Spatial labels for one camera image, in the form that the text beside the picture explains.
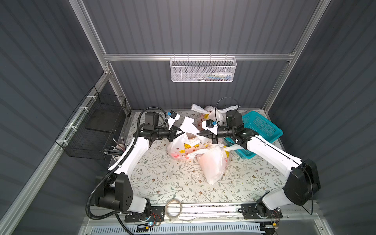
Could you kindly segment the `clear plastic bag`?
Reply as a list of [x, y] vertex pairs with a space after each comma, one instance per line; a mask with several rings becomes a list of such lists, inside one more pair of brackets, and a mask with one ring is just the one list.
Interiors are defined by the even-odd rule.
[[242, 149], [239, 145], [225, 146], [223, 144], [209, 144], [207, 148], [199, 149], [187, 155], [193, 159], [197, 157], [206, 181], [214, 185], [224, 174], [229, 159], [229, 152]]

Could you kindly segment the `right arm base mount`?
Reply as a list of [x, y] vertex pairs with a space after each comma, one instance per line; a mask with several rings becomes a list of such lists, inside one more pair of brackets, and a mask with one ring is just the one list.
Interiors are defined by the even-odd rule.
[[280, 208], [270, 210], [261, 203], [245, 203], [241, 204], [238, 212], [244, 219], [281, 219], [283, 214]]

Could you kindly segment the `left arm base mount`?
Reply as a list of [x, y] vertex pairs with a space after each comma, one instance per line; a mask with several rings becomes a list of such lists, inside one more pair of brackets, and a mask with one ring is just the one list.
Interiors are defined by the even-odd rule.
[[147, 206], [143, 213], [133, 212], [125, 216], [124, 222], [163, 222], [165, 219], [164, 206]]

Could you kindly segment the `white plastic bag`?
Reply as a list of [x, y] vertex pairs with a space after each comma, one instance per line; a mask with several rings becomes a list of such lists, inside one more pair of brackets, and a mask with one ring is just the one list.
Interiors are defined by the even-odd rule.
[[205, 137], [197, 136], [200, 131], [194, 125], [195, 120], [185, 117], [179, 127], [185, 134], [179, 136], [167, 147], [170, 156], [175, 160], [190, 160], [188, 154], [199, 149], [207, 148], [211, 141]]

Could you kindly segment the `teal plastic basket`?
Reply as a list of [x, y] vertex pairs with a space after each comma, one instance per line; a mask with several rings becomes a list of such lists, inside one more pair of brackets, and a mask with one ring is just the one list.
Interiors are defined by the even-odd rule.
[[[246, 128], [258, 132], [271, 144], [283, 135], [283, 131], [279, 127], [256, 111], [251, 111], [242, 115], [242, 120]], [[224, 141], [226, 146], [232, 146], [234, 144], [234, 141], [231, 138], [224, 138]], [[255, 153], [246, 149], [238, 149], [235, 150], [235, 152], [242, 159], [251, 159], [256, 156]]]

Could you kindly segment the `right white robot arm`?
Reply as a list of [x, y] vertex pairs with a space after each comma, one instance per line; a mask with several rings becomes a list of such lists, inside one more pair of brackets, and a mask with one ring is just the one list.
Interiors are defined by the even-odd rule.
[[316, 163], [310, 159], [303, 161], [269, 142], [263, 131], [267, 127], [277, 130], [269, 120], [261, 117], [251, 125], [245, 124], [243, 118], [239, 111], [230, 110], [224, 122], [204, 120], [199, 135], [211, 139], [214, 144], [219, 138], [230, 138], [235, 146], [259, 155], [287, 178], [283, 187], [266, 192], [257, 200], [253, 211], [259, 217], [266, 218], [288, 204], [304, 206], [321, 189]]

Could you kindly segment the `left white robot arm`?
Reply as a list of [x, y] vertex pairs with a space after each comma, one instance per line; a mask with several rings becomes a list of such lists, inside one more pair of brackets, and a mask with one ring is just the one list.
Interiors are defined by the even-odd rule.
[[172, 142], [184, 132], [174, 125], [180, 115], [174, 111], [159, 114], [147, 112], [145, 122], [138, 118], [134, 138], [125, 152], [108, 169], [108, 173], [99, 180], [91, 196], [95, 197], [95, 205], [111, 209], [115, 213], [130, 213], [149, 217], [151, 213], [150, 200], [136, 196], [133, 192], [130, 178], [141, 157], [149, 150], [153, 142], [167, 139]]

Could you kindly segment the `cartoon printed plastic bag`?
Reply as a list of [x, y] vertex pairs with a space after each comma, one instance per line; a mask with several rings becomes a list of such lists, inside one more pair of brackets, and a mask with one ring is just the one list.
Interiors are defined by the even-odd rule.
[[225, 125], [226, 124], [226, 112], [236, 110], [238, 107], [239, 107], [238, 105], [234, 105], [234, 106], [230, 106], [228, 108], [219, 110], [210, 105], [206, 106], [205, 108], [202, 108], [196, 104], [192, 104], [191, 109], [201, 114], [200, 118], [198, 119], [197, 125], [198, 125], [198, 130], [202, 131], [203, 121], [211, 119], [213, 121], [219, 121], [220, 126]]

